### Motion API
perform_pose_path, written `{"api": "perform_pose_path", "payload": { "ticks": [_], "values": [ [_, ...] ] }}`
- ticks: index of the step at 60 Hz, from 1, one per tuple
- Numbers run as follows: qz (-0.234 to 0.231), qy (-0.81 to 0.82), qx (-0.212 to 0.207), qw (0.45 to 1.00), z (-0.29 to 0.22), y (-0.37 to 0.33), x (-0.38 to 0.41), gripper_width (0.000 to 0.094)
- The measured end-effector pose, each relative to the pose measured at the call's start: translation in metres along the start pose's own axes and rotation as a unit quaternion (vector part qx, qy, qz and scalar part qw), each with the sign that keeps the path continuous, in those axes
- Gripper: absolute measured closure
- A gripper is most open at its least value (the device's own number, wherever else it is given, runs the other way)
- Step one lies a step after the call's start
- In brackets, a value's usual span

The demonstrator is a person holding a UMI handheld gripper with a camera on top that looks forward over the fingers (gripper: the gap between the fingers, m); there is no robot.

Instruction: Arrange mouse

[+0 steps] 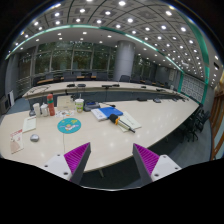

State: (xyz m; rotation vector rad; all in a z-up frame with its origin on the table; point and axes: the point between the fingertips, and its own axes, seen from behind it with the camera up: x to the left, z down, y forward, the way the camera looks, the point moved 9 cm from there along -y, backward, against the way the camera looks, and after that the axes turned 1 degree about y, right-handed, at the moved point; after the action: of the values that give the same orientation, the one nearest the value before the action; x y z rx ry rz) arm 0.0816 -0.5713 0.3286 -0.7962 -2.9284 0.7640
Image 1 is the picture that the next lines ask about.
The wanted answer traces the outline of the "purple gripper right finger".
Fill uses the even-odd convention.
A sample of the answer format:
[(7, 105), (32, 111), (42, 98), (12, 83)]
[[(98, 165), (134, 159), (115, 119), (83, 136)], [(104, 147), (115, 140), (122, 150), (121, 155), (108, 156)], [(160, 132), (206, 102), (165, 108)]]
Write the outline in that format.
[(181, 170), (168, 155), (159, 156), (136, 143), (133, 144), (133, 156), (143, 185)]

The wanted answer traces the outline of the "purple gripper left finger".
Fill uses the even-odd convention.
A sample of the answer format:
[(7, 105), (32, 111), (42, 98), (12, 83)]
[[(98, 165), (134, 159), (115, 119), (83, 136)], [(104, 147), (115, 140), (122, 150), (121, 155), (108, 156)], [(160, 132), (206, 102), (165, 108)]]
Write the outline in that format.
[(85, 143), (66, 154), (56, 154), (43, 169), (72, 183), (79, 184), (91, 153), (90, 143)]

